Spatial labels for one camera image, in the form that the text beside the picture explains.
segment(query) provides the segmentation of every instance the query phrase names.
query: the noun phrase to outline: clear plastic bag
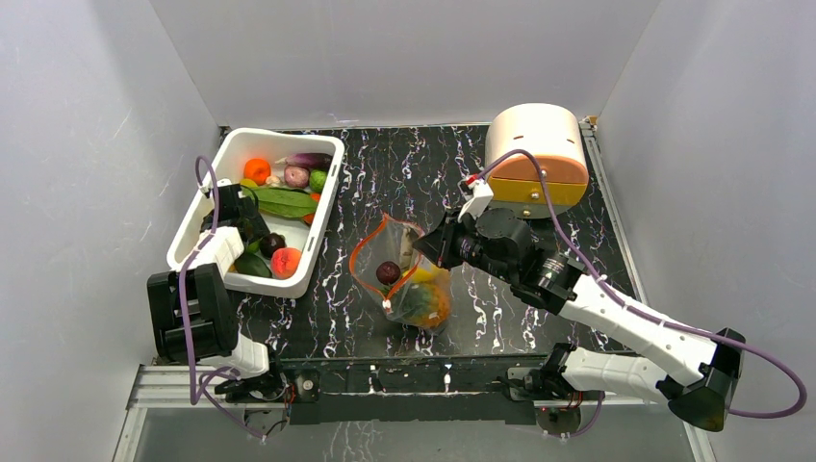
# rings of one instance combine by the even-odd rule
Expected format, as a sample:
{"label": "clear plastic bag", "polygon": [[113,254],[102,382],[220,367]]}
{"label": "clear plastic bag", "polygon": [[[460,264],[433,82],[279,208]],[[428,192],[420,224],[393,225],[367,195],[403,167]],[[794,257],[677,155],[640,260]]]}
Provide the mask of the clear plastic bag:
{"label": "clear plastic bag", "polygon": [[[383,214],[377,229],[354,247],[349,266],[386,318],[439,333],[450,316],[450,273],[414,250],[422,234],[416,224]],[[401,275],[394,284],[377,280],[377,268],[385,262],[399,265]]]}

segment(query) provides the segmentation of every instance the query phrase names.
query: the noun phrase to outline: wire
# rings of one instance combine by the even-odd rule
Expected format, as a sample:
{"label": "wire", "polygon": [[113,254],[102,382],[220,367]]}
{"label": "wire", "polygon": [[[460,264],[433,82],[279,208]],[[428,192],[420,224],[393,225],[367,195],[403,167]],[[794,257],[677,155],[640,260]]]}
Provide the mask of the wire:
{"label": "wire", "polygon": [[269,436],[269,434],[270,434],[272,431],[274,431],[274,429],[275,429],[275,427],[276,427],[276,426],[278,426],[278,425],[280,425],[280,424],[285,424],[285,423],[286,423],[286,422],[288,422],[288,421],[289,421],[288,419],[281,419],[280,421],[278,421],[278,422],[276,422],[276,423],[273,423],[273,424],[272,424],[272,426],[269,428],[269,430],[268,430],[268,431],[267,431],[267,432],[264,434],[264,437],[268,437],[268,436]]}
{"label": "wire", "polygon": [[606,393],[605,392],[600,392],[600,394],[598,395],[598,404],[595,405],[595,413],[592,415],[592,419],[590,419],[589,422],[586,425],[584,425],[583,428],[579,429],[577,432],[567,433],[567,438],[573,438],[575,436],[581,436],[584,433],[586,433],[587,431],[589,431],[590,428],[592,428],[592,425],[594,425],[595,422],[598,421],[598,417],[600,417],[600,404],[603,403],[604,399],[606,399]]}
{"label": "wire", "polygon": [[261,199],[258,198],[258,194],[256,194],[252,188],[243,185],[241,186],[241,190],[249,191],[252,194],[252,196],[255,197],[255,210],[258,210],[258,207],[260,206],[261,203]]}
{"label": "wire", "polygon": [[284,393],[286,393],[287,390],[289,390],[289,384],[284,383],[283,388],[281,389],[281,393],[279,393],[275,398],[261,398],[261,399],[264,401],[277,401],[283,396]]}
{"label": "wire", "polygon": [[284,398],[284,408],[286,409],[286,417],[287,417],[287,418],[288,418],[288,417],[289,417],[289,416],[292,414],[292,404],[294,403],[294,397],[295,397],[295,387],[294,387],[294,384],[292,384],[292,391],[290,392],[290,395],[291,395],[292,397],[290,398],[290,400],[289,400],[289,404],[288,404],[288,405],[287,405],[287,403],[286,403],[286,399]]}
{"label": "wire", "polygon": [[793,380],[794,384],[796,385],[797,390],[799,391],[799,397],[797,398],[796,402],[792,406],[788,407],[787,409],[783,409],[781,411],[776,411],[776,412],[754,412],[754,411],[741,411],[741,410],[730,409],[730,410],[728,410],[729,414],[733,414],[735,416],[740,416],[740,417],[748,417],[748,418],[752,418],[752,419],[779,419],[779,418],[782,418],[782,417],[791,416],[793,414],[796,414],[800,410],[802,410],[805,403],[807,402],[807,389],[804,387],[804,383],[799,378],[799,376],[796,375],[795,372],[793,372],[793,370],[791,370],[787,365],[782,363],[781,360],[776,358],[776,356],[774,356],[773,354],[771,354],[771,353],[769,353],[767,351],[764,351],[764,350],[762,350],[762,349],[760,349],[760,348],[758,348],[756,346],[750,346],[750,345],[745,344],[743,342],[739,342],[739,341],[730,339],[728,337],[724,337],[722,335],[713,334],[711,332],[708,332],[708,331],[705,331],[705,330],[702,330],[702,329],[689,327],[687,325],[678,324],[676,322],[664,321],[664,320],[658,318],[657,316],[651,315],[649,313],[645,313],[645,312],[637,309],[634,306],[628,305],[609,286],[609,284],[607,284],[606,281],[603,280],[603,278],[600,276],[598,271],[592,265],[592,262],[586,257],[586,255],[583,254],[583,252],[581,252],[581,250],[575,244],[573,244],[572,240],[570,240],[570,238],[567,237],[566,233],[564,233],[564,229],[561,228],[561,223],[558,222],[558,216],[555,214],[555,209],[553,208],[552,200],[550,199],[550,196],[549,196],[549,188],[547,186],[547,182],[545,181],[546,173],[541,169],[541,165],[539,165],[538,160],[536,160],[536,158],[532,154],[530,154],[528,151],[526,151],[524,149],[513,149],[513,150],[507,152],[503,156],[496,159],[492,164],[487,166],[485,169],[480,171],[476,175],[476,178],[480,178],[480,179],[485,178],[485,176],[488,174],[488,172],[490,172],[490,170],[492,170],[493,168],[498,166],[501,162],[503,162],[504,160],[506,160],[510,156],[514,156],[516,154],[524,155],[535,166],[536,172],[538,173],[539,183],[541,183],[542,190],[544,191],[544,197],[547,200],[547,207],[549,208],[549,214],[552,217],[552,223],[555,225],[555,231],[558,233],[558,236],[564,241],[564,243],[570,248],[570,250],[572,252],[574,252],[575,255],[577,255],[577,257],[580,259],[580,261],[584,265],[586,265],[587,270],[590,272],[590,274],[592,274],[592,277],[595,279],[596,284],[598,284],[600,289],[602,291],[604,291],[609,296],[609,298],[611,298],[613,301],[615,301],[615,303],[620,305],[621,308],[623,308],[624,310],[628,310],[628,311],[632,312],[633,314],[635,314],[636,316],[638,316],[638,317],[640,317],[640,318],[642,318],[642,319],[644,319],[646,321],[651,321],[651,322],[654,322],[656,324],[659,324],[659,323],[662,322],[663,325],[665,325],[666,327],[669,327],[670,329],[680,331],[680,332],[685,332],[687,334],[698,335],[700,337],[704,337],[704,338],[709,339],[709,340],[711,340],[713,342],[716,342],[718,344],[724,344],[724,345],[728,345],[730,347],[742,349],[742,350],[745,350],[745,351],[747,351],[749,353],[752,353],[752,354],[754,354],[756,356],[759,356],[760,358],[762,358],[762,359],[768,361],[769,363],[773,364],[774,366],[776,366],[780,371],[784,372],[788,377],[790,377],[791,380]]}
{"label": "wire", "polygon": [[199,188],[204,187],[204,181],[201,178],[201,173],[199,171],[199,166],[201,163],[204,163],[207,167],[207,172],[210,174],[210,181],[213,182],[212,191],[212,198],[214,203],[213,209],[213,224],[210,227],[210,232],[207,236],[201,240],[201,243],[195,247],[187,259],[179,269],[179,276],[178,276],[178,286],[179,286],[179,298],[181,301],[181,318],[182,324],[184,324],[184,340],[185,345],[187,347],[187,363],[188,367],[190,368],[190,404],[196,405],[201,400],[201,397],[204,396],[213,406],[227,416],[232,422],[234,422],[237,426],[245,430],[250,435],[260,439],[261,441],[266,440],[267,435],[261,433],[257,430],[254,430],[244,424],[239,418],[234,416],[231,412],[226,410],[221,404],[210,395],[210,392],[207,391],[207,386],[210,385],[210,382],[213,381],[214,378],[224,378],[227,380],[232,380],[238,378],[238,374],[230,367],[223,367],[218,368],[212,372],[204,372],[198,377],[198,390],[196,390],[195,383],[196,383],[196,375],[197,372],[195,370],[195,350],[194,345],[192,343],[192,326],[190,322],[190,307],[187,303],[187,271],[190,269],[190,265],[195,260],[195,257],[198,256],[198,253],[201,249],[204,248],[205,245],[213,238],[216,234],[216,230],[218,229],[218,208],[220,207],[220,196],[218,195],[218,187],[216,184],[216,172],[213,170],[212,164],[208,161],[204,156],[198,156],[195,158],[195,179],[198,182]]}

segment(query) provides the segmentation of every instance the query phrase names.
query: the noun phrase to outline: lime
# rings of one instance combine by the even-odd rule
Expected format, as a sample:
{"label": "lime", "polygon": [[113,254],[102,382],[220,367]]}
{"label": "lime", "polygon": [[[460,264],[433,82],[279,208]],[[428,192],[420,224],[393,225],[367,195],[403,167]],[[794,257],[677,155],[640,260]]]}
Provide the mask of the lime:
{"label": "lime", "polygon": [[326,177],[328,173],[325,171],[312,170],[312,174],[309,175],[309,188],[312,188],[315,193],[322,193],[323,187],[326,186]]}

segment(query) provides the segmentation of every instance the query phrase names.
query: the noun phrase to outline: garlic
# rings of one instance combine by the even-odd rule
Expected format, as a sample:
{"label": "garlic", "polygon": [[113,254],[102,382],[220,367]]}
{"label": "garlic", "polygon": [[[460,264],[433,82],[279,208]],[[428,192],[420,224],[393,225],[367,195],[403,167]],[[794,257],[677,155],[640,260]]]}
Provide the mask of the garlic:
{"label": "garlic", "polygon": [[267,186],[280,186],[283,184],[283,181],[281,181],[280,177],[277,175],[270,175],[267,177],[267,181],[265,183]]}

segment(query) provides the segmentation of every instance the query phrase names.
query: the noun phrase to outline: round container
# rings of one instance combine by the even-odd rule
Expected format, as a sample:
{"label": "round container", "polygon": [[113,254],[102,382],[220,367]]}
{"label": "round container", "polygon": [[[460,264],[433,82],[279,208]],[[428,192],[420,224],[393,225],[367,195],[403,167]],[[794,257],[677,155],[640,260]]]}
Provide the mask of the round container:
{"label": "round container", "polygon": [[[525,149],[547,172],[555,213],[578,203],[589,183],[578,121],[570,111],[552,104],[527,103],[497,115],[487,131],[485,160],[489,164],[513,149]],[[534,166],[521,154],[491,170],[493,207],[513,210],[519,218],[547,218],[549,209]]]}

